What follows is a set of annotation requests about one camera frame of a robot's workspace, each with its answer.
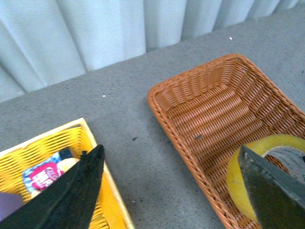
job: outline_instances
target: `yellow tape roll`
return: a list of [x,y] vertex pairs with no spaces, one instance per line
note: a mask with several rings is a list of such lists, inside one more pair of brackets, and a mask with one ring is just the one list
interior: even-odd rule
[[[305,140],[292,135],[271,135],[260,140],[246,144],[248,148],[262,156],[268,150],[277,146],[289,146],[305,152]],[[238,207],[248,218],[257,222],[255,212],[251,206],[244,179],[238,164],[240,148],[230,158],[227,170],[227,186],[229,194]]]

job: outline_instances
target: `curtain fold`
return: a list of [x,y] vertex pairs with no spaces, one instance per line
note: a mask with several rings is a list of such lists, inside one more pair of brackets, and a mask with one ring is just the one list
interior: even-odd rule
[[305,0],[0,2],[0,102]]

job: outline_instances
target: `speckled gray surface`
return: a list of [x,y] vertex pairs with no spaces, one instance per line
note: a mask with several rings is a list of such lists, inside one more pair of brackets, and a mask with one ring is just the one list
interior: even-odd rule
[[169,77],[236,52],[305,110],[304,37],[305,7],[297,7],[3,102],[0,151],[84,117],[106,148],[107,163],[137,228],[223,228],[150,111],[147,93]]

